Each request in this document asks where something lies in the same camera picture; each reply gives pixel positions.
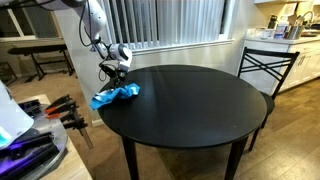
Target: black desk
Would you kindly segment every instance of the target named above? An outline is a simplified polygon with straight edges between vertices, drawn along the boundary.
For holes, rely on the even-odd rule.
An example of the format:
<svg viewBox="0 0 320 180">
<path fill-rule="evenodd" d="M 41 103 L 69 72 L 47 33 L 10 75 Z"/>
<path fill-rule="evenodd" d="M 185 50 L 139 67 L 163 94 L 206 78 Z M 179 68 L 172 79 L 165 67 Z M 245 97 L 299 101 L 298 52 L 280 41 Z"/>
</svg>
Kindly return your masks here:
<svg viewBox="0 0 320 180">
<path fill-rule="evenodd" d="M 122 137 L 132 179 L 138 179 L 135 142 L 170 149 L 232 143 L 225 179 L 233 179 L 249 134 L 266 114 L 259 91 L 225 72 L 183 65 L 132 71 L 126 84 L 133 82 L 141 87 L 137 97 L 99 109 Z"/>
<path fill-rule="evenodd" d="M 72 68 L 65 50 L 67 50 L 67 46 L 65 44 L 59 44 L 59 45 L 47 45 L 47 46 L 33 46 L 33 47 L 15 47 L 15 48 L 11 48 L 8 50 L 9 54 L 15 54 L 15 55 L 19 55 L 19 54 L 23 54 L 25 56 L 27 55 L 31 55 L 32 58 L 32 62 L 34 64 L 34 67 L 36 69 L 37 72 L 37 76 L 38 76 L 38 80 L 40 81 L 45 75 L 46 73 L 42 70 L 40 65 L 43 64 L 51 64 L 51 63 L 59 63 L 59 62 L 65 62 L 68 68 L 68 72 L 69 72 L 69 76 L 72 75 L 72 73 L 74 72 L 74 69 Z M 57 61 L 49 61 L 49 62 L 42 62 L 39 63 L 37 62 L 37 60 L 35 59 L 33 54 L 36 53 L 48 53 L 48 52 L 54 52 L 54 51 L 59 51 L 63 53 L 64 56 L 64 60 L 57 60 Z M 32 76 L 31 78 L 29 78 L 27 80 L 27 82 L 32 81 L 32 79 L 35 76 Z"/>
</svg>

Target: white wall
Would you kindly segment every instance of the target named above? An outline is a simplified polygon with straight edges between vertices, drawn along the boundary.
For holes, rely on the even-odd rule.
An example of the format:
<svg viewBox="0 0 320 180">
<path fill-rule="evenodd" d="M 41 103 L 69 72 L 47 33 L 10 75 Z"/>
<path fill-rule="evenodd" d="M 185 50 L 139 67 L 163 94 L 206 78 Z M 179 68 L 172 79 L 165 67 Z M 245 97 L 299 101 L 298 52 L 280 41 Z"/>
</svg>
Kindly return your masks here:
<svg viewBox="0 0 320 180">
<path fill-rule="evenodd" d="M 283 5 L 272 5 L 278 11 Z M 130 70 L 160 64 L 189 64 L 220 69 L 235 74 L 242 52 L 244 36 L 248 28 L 267 26 L 270 9 L 261 10 L 253 4 L 253 0 L 241 0 L 237 7 L 233 38 L 235 41 L 228 45 L 208 46 L 169 52 L 134 55 Z M 79 40 L 79 17 L 73 10 L 56 11 L 56 16 L 68 46 L 75 70 L 79 77 L 85 99 L 89 104 L 94 93 L 98 92 L 106 82 L 98 79 L 101 62 L 97 53 L 91 53 L 83 47 Z M 92 112 L 92 119 L 99 116 Z"/>
</svg>

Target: kitchen counter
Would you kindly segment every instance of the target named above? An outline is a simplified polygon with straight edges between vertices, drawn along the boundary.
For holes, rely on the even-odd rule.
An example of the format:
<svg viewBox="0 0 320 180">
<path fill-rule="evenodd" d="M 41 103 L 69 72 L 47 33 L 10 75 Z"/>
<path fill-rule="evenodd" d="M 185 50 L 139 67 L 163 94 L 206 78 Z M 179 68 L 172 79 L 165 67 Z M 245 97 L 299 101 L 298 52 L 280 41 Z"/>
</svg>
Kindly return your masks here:
<svg viewBox="0 0 320 180">
<path fill-rule="evenodd" d="M 301 44 L 307 43 L 312 41 L 320 41 L 320 35 L 317 37 L 300 37 L 296 40 L 288 40 L 288 39 L 261 39 L 261 38 L 254 38 L 254 37 L 246 37 L 245 40 L 248 41 L 257 41 L 257 42 L 267 42 L 267 43 L 277 43 L 277 44 Z"/>
</svg>

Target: chair leg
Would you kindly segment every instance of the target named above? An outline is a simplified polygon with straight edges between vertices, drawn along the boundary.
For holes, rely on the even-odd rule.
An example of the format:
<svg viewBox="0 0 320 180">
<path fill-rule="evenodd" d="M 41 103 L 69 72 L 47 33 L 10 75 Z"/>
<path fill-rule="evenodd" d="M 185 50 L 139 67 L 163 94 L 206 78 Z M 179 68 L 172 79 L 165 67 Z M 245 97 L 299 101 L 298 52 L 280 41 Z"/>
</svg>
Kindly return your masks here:
<svg viewBox="0 0 320 180">
<path fill-rule="evenodd" d="M 264 120 L 263 120 L 263 122 L 262 122 L 262 124 L 261 124 L 261 129 L 263 129 L 263 128 L 264 128 L 264 126 L 266 125 L 266 122 L 267 122 L 268 116 L 269 116 L 269 115 L 267 115 L 267 116 L 264 118 Z"/>
<path fill-rule="evenodd" d="M 253 134 L 253 137 L 252 137 L 252 140 L 251 140 L 251 143 L 250 143 L 249 151 L 252 151 L 253 146 L 254 146 L 254 143 L 256 142 L 256 139 L 257 139 L 259 130 L 262 129 L 262 128 L 264 128 L 264 126 L 266 125 L 268 116 L 269 116 L 269 115 L 266 115 L 266 117 L 265 117 L 264 120 L 262 121 L 261 126 L 260 126 L 257 130 L 254 131 L 254 134 Z"/>
<path fill-rule="evenodd" d="M 251 143 L 250 143 L 249 151 L 252 151 L 252 149 L 253 149 L 253 146 L 254 146 L 254 143 L 256 142 L 259 130 L 260 130 L 260 127 L 257 130 L 254 131 L 254 134 L 253 134 L 253 137 L 252 137 L 252 140 L 251 140 Z"/>
</svg>

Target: kitchen cabinet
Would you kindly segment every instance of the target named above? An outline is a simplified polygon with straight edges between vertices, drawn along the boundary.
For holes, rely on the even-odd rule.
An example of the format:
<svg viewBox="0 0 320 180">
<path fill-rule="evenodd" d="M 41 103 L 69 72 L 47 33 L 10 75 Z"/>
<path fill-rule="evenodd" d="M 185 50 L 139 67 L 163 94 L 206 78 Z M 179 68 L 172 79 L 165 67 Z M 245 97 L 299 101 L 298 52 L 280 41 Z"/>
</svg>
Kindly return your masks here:
<svg viewBox="0 0 320 180">
<path fill-rule="evenodd" d="M 314 0 L 313 5 L 320 5 L 320 0 Z"/>
<path fill-rule="evenodd" d="M 320 39 L 314 40 L 315 41 L 308 42 L 306 42 L 305 39 L 298 41 L 262 41 L 261 39 L 246 38 L 244 47 L 246 46 L 252 49 L 278 52 L 300 52 L 299 57 L 297 58 L 285 82 L 280 88 L 280 91 L 283 91 L 320 76 Z M 248 76 L 249 77 L 245 77 L 243 79 L 248 81 L 260 91 L 270 93 L 275 87 L 276 81 L 271 81 L 271 77 L 266 77 L 267 75 L 261 76 L 259 74 L 254 74 Z"/>
<path fill-rule="evenodd" d="M 313 57 L 314 57 L 313 61 L 315 63 L 314 63 L 314 68 L 312 70 L 312 75 L 314 77 L 319 77 L 320 76 L 320 50 L 316 51 Z"/>
<path fill-rule="evenodd" d="M 320 41 L 291 45 L 289 51 L 299 51 L 300 55 L 281 90 L 294 87 L 320 75 L 320 63 L 318 62 L 320 58 Z"/>
</svg>

